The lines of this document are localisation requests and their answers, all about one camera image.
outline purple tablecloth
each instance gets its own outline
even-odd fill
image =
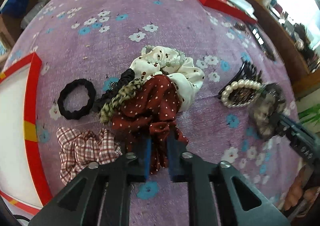
[[[46,5],[17,41],[5,68],[32,50],[43,61],[37,92],[37,133],[52,193],[63,187],[57,128],[98,132],[102,127],[94,113],[79,121],[60,116],[56,106],[60,91],[67,83],[85,78],[100,96],[104,84],[108,85],[104,83],[106,75],[119,77],[140,55],[142,47],[151,44],[185,52],[206,74],[193,105],[177,118],[179,129],[190,140],[187,148],[209,162],[225,159],[233,163],[277,203],[295,178],[298,156],[286,138],[274,137],[263,143],[249,122],[246,107],[226,108],[215,96],[238,72],[241,58],[263,70],[265,83],[282,86],[288,101],[285,112],[297,119],[294,96],[278,55],[275,62],[269,60],[253,37],[231,28],[236,21],[202,6],[198,0],[52,0]],[[65,105],[73,111],[87,100],[86,90],[77,89]],[[136,194],[141,189],[134,189],[131,224],[187,225],[186,185],[170,183],[166,169],[150,180],[156,182],[156,195],[140,198]]]

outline yellow stripe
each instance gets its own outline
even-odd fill
[[[24,130],[24,139],[25,140],[38,142],[36,125],[34,125],[28,121],[24,121],[23,130]]]
[[[18,201],[17,201],[17,200],[15,200],[15,199],[12,199],[9,203],[11,203],[12,205],[15,205],[15,204],[17,204],[17,203],[18,203]]]

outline black hair tie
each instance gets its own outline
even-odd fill
[[[88,100],[87,105],[83,106],[80,110],[76,110],[73,112],[65,110],[65,108],[63,106],[64,100],[76,87],[78,87],[80,85],[83,85],[88,90],[89,100]],[[64,116],[66,119],[78,120],[81,117],[89,114],[89,112],[93,106],[95,97],[96,97],[96,90],[95,90],[92,82],[89,82],[86,79],[78,79],[78,80],[74,80],[73,82],[67,84],[66,87],[60,92],[60,96],[57,101],[57,104],[58,104],[59,111],[62,116]]]

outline screw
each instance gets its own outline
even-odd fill
[[[137,157],[136,154],[133,152],[126,153],[126,155],[125,155],[125,158],[127,158],[127,159],[134,159],[136,157]]]
[[[193,157],[193,154],[190,153],[190,152],[183,152],[183,153],[182,153],[182,157],[183,157],[184,159],[189,159],[189,158],[192,158],[192,157]]]
[[[222,161],[222,162],[220,163],[220,166],[221,166],[222,168],[229,168],[231,165],[230,165],[230,163],[227,162],[227,161]]]
[[[91,163],[89,163],[88,168],[96,169],[96,168],[98,168],[98,166],[99,166],[99,164],[97,162],[91,162]]]

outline red box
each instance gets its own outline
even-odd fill
[[[256,24],[257,21],[249,17],[246,13],[236,8],[232,3],[227,0],[200,0],[202,5],[227,13],[244,22]]]

